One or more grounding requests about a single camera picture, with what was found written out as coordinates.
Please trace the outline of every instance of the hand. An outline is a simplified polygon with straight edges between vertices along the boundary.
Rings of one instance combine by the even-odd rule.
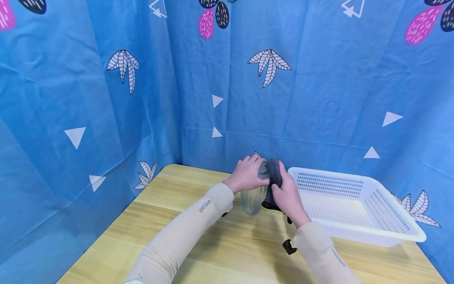
[[[263,162],[265,162],[265,159],[259,158],[258,155],[246,156],[243,161],[238,161],[233,174],[225,179],[223,183],[232,190],[233,194],[252,190],[260,186],[268,186],[270,184],[269,179],[260,179],[258,177],[258,168]]]
[[[279,172],[281,173],[282,186],[276,184],[271,186],[276,205],[292,220],[296,228],[311,222],[311,219],[304,210],[301,203],[300,193],[293,177],[285,170],[284,164],[279,161]]]

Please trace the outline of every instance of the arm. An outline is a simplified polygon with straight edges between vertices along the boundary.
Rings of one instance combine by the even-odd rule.
[[[298,248],[320,284],[357,284],[360,281],[337,254],[331,238],[317,222],[312,222],[301,203],[298,187],[279,162],[282,186],[273,184],[274,200],[293,221],[297,230],[293,244]]]
[[[227,185],[213,186],[204,197],[165,226],[144,248],[126,282],[171,283],[206,229],[232,209],[233,197]]]
[[[171,283],[202,234],[232,209],[234,195],[269,184],[268,179],[258,178],[258,169],[264,161],[257,155],[238,161],[229,178],[213,186],[204,197],[165,226],[143,249],[126,284]]]

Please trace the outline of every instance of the left hand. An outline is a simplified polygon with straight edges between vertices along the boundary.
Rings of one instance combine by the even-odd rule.
[[[258,177],[258,169],[263,162],[265,162],[265,159],[259,158],[258,155],[246,156],[244,160],[238,161],[233,174],[226,178],[223,183],[232,190],[233,194],[260,186],[268,186],[270,184],[269,179]]]

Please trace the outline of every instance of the leaf print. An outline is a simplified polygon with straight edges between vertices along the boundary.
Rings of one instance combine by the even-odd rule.
[[[283,60],[280,55],[278,55],[274,50],[271,49],[262,50],[256,53],[247,63],[258,63],[259,76],[262,74],[266,65],[268,65],[265,81],[263,82],[263,88],[267,87],[273,81],[277,68],[283,70],[291,70],[290,65],[285,60]]]
[[[260,51],[259,53],[257,53],[256,55],[254,55],[249,61],[248,63],[257,63],[260,58],[262,57],[262,55],[266,52],[266,51],[269,51],[269,50],[262,50]]]
[[[200,15],[199,33],[206,40],[213,36],[213,9],[208,9]]]
[[[124,52],[129,59],[130,65],[132,65],[134,69],[139,69],[139,62],[137,61],[137,59],[132,54],[130,54],[129,51],[124,50]]]
[[[147,164],[146,162],[143,162],[143,161],[140,161],[139,164],[142,166],[142,169],[143,169],[145,175],[146,175],[147,178],[148,178],[148,182],[150,182],[150,181],[151,181],[150,176],[153,177],[152,174],[151,174],[151,167],[150,167],[150,165]]]
[[[14,17],[8,0],[0,0],[0,30],[10,30],[16,27],[16,17]]]
[[[448,5],[441,16],[441,29],[445,32],[454,30],[454,2]]]
[[[19,0],[28,11],[42,15],[46,12],[46,0]]]
[[[423,42],[435,25],[435,20],[442,6],[434,6],[417,15],[408,25],[405,31],[405,41],[409,45],[418,45]]]
[[[268,64],[268,62],[270,61],[270,53],[271,53],[271,50],[266,50],[259,62],[258,62],[258,76],[260,77],[260,75],[262,74],[263,70],[265,69],[265,66]]]
[[[410,214],[424,214],[429,207],[429,197],[427,193],[423,190],[413,205]]]
[[[271,54],[273,56],[273,63],[277,68],[282,70],[291,70],[290,65],[285,60],[283,60],[282,57],[274,50],[271,50]]]
[[[439,6],[448,3],[451,0],[424,0],[424,3],[429,6]]]
[[[129,95],[132,95],[136,87],[136,71],[129,65],[128,67]]]
[[[148,178],[146,176],[144,176],[143,174],[139,173],[139,179],[140,179],[140,183],[141,184],[146,184],[148,185],[150,183],[150,181],[148,180]]]
[[[435,220],[433,220],[432,218],[430,218],[429,216],[426,216],[424,214],[413,214],[412,216],[416,221],[421,222],[423,224],[427,224],[427,225],[431,225],[431,226],[435,226],[435,227],[441,227],[440,224],[435,222]]]
[[[392,195],[394,198],[396,198],[396,200],[399,202],[399,204],[402,205],[402,203],[401,203],[400,199],[397,197],[397,195],[395,195],[394,193],[391,193],[391,195]]]
[[[151,173],[150,175],[148,176],[148,179],[151,181],[153,179],[153,176],[154,176],[154,172],[156,171],[156,167],[158,166],[157,163],[154,164],[153,168],[151,169]]]
[[[407,212],[410,212],[410,207],[411,207],[411,201],[410,201],[410,195],[408,194],[407,196],[402,199],[400,204],[405,208]]]
[[[128,63],[124,57],[124,50],[121,50],[120,53],[118,54],[118,68],[120,69],[120,79],[122,83],[124,83],[124,76],[126,74],[127,66]]]
[[[136,86],[136,69],[139,69],[139,62],[129,51],[119,50],[109,59],[106,70],[117,68],[120,70],[122,83],[124,83],[126,70],[128,70],[129,94],[132,95]]]
[[[216,7],[216,23],[221,29],[225,29],[228,26],[229,22],[229,13],[227,5],[224,2],[219,1]]]
[[[200,5],[205,9],[210,9],[216,6],[219,0],[199,0]]]
[[[157,163],[154,164],[153,168],[150,168],[150,165],[147,162],[140,161],[140,166],[142,167],[145,175],[139,173],[140,183],[134,186],[134,189],[144,189],[151,182],[156,171]]]
[[[276,75],[276,65],[274,65],[272,60],[270,60],[268,62],[268,69],[266,70],[265,81],[263,82],[264,88],[273,81],[275,75]]]
[[[139,183],[138,185],[134,186],[133,189],[144,189],[147,187],[148,184]]]
[[[107,63],[107,68],[106,70],[113,70],[118,68],[118,54],[120,51],[117,51],[112,55],[112,57],[109,59],[109,62]]]

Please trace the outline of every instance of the pink leaf print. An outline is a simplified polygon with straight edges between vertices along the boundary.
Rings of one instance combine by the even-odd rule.
[[[434,27],[435,20],[443,6],[433,6],[417,15],[405,31],[405,41],[409,45],[418,45],[427,38]]]
[[[206,40],[213,36],[213,9],[206,10],[200,16],[199,33]]]
[[[0,30],[10,30],[16,26],[16,18],[8,0],[0,0]]]

